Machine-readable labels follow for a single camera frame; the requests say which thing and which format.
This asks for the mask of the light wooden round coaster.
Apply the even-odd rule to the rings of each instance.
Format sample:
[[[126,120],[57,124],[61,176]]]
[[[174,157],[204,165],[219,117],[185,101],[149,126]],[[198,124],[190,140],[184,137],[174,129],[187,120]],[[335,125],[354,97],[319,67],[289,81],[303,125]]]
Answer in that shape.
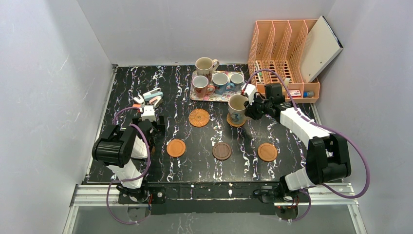
[[[258,156],[261,160],[271,162],[278,156],[277,148],[270,143],[263,143],[258,147]]]

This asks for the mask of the dark walnut round coaster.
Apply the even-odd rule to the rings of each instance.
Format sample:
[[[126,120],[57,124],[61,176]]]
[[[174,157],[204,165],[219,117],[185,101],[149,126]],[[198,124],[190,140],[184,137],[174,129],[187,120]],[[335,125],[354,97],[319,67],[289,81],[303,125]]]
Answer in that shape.
[[[231,147],[224,142],[216,143],[212,148],[212,155],[217,160],[227,160],[232,154]]]

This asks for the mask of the terracotta round coaster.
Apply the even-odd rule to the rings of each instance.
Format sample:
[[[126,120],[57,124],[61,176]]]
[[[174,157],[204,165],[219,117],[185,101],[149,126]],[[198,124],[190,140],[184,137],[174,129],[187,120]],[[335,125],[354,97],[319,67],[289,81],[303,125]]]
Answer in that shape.
[[[185,151],[186,145],[180,139],[174,139],[167,144],[167,153],[170,157],[181,157]]]

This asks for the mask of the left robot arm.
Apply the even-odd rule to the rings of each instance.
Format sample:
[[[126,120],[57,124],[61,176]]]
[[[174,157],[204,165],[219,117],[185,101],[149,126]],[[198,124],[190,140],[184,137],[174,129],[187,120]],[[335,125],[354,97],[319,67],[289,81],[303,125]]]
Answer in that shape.
[[[109,124],[94,143],[92,157],[115,173],[120,181],[116,189],[121,194],[131,197],[132,201],[144,202],[149,198],[144,178],[127,182],[124,180],[143,174],[133,160],[148,158],[147,149],[153,151],[155,138],[158,134],[165,133],[165,120],[163,116],[154,122],[134,118],[132,123],[139,127],[146,140],[143,140],[138,130],[132,126],[122,130],[119,125]]]

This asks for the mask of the beige mug with number three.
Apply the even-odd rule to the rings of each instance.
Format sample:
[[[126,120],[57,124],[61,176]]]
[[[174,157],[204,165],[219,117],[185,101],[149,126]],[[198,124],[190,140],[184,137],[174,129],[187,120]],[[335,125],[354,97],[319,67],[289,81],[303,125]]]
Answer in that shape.
[[[228,101],[228,111],[231,120],[235,123],[240,123],[242,120],[247,120],[245,115],[246,108],[244,103],[248,103],[248,99],[240,94],[233,95]]]

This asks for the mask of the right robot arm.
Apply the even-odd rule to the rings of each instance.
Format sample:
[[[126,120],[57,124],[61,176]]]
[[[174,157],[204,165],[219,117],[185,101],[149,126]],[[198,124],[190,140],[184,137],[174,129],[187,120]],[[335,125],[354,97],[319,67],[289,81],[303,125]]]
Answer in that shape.
[[[265,85],[265,91],[264,97],[252,84],[242,87],[241,94],[246,97],[245,116],[254,120],[271,116],[291,130],[307,148],[304,168],[282,176],[271,195],[277,198],[295,195],[299,189],[350,176],[348,141],[317,126],[293,100],[287,102],[280,83]]]

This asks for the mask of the woven rattan coaster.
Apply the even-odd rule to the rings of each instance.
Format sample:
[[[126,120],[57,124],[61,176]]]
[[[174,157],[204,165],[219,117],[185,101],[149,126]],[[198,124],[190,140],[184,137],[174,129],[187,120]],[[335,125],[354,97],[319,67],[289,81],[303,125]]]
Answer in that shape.
[[[189,122],[194,127],[203,127],[209,122],[209,113],[204,109],[195,109],[189,114]]]
[[[227,120],[227,123],[232,127],[242,127],[246,123],[246,120],[242,120],[240,123],[233,122],[231,120],[230,114],[227,114],[226,120]]]

